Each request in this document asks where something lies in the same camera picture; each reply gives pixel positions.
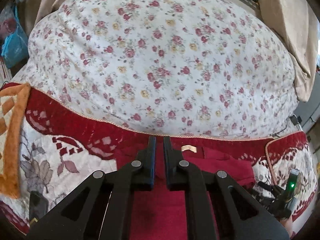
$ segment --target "person's hand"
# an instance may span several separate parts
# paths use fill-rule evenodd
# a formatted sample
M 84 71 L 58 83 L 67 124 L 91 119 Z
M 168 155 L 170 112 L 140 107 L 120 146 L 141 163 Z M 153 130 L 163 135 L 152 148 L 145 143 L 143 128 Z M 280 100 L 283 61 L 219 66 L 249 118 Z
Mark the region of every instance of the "person's hand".
M 291 237 L 293 234 L 293 229 L 292 229 L 292 215 L 288 219 L 281 219 L 279 221 L 281 225 L 287 230 L 289 236 Z

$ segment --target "black wire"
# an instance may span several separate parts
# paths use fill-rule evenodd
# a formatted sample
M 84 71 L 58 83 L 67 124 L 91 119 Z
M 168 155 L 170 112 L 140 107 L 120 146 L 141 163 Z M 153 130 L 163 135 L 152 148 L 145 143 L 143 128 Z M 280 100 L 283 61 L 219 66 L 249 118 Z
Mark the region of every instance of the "black wire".
M 6 83 L 9 83 L 9 81 L 4 81 L 3 84 L 2 84 L 2 86 L 1 86 L 1 88 L 0 88 L 0 90 L 2 90 L 3 86 L 4 86 Z
M 285 129 L 287 129 L 288 124 L 289 124 L 289 121 L 290 121 L 290 118 L 288 119 L 288 121 L 287 121 L 287 125 L 285 126 L 285 128 L 284 128 L 284 129 L 282 129 L 280 132 L 277 132 L 277 133 L 271 133 L 270 135 L 271 135 L 271 136 L 277 136 L 278 138 L 280 138 L 280 136 L 278 136 L 278 134 L 279 134 L 279 133 L 281 133 L 281 132 L 283 132 Z

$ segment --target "silver rivet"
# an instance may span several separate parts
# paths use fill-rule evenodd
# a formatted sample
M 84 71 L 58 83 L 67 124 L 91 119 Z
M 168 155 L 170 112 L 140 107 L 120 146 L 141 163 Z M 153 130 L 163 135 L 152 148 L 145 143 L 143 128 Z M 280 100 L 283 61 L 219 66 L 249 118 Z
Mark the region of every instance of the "silver rivet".
M 132 165 L 133 167 L 140 167 L 140 166 L 141 166 L 141 161 L 133 161 L 133 162 L 131 163 L 131 165 Z
M 188 167 L 189 166 L 189 162 L 186 161 L 186 160 L 182 160 L 182 161 L 179 161 L 179 165 L 181 167 Z
M 227 173 L 225 171 L 218 171 L 217 172 L 217 175 L 220 177 L 220 178 L 225 178 L 227 176 Z
M 93 173 L 93 177 L 95 178 L 95 179 L 99 179 L 99 178 L 101 178 L 103 176 L 103 172 L 102 171 L 95 171 L 94 173 Z

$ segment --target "blue plastic bag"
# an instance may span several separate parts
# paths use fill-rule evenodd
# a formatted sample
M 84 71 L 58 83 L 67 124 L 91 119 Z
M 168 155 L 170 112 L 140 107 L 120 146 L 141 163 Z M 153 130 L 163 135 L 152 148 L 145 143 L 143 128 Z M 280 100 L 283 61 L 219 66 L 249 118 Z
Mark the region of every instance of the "blue plastic bag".
M 6 10 L 6 17 L 9 14 L 13 14 L 13 11 L 9 6 L 5 7 L 4 10 Z M 29 57 L 28 37 L 20 25 L 17 7 L 14 6 L 13 10 L 14 18 L 16 20 L 16 30 L 4 39 L 1 51 L 1 56 L 3 57 L 7 68 L 12 68 L 21 60 Z

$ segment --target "small tag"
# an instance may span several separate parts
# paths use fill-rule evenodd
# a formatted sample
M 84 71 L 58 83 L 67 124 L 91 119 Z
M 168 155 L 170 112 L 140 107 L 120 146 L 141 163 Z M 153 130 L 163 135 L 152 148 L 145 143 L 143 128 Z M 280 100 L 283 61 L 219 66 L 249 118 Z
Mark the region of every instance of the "small tag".
M 184 145 L 184 146 L 181 146 L 181 151 L 183 152 L 183 151 L 185 151 L 185 150 L 190 150 L 190 151 L 196 153 L 196 152 L 197 152 L 197 147 L 194 147 L 194 146 L 192 146 L 192 145 Z

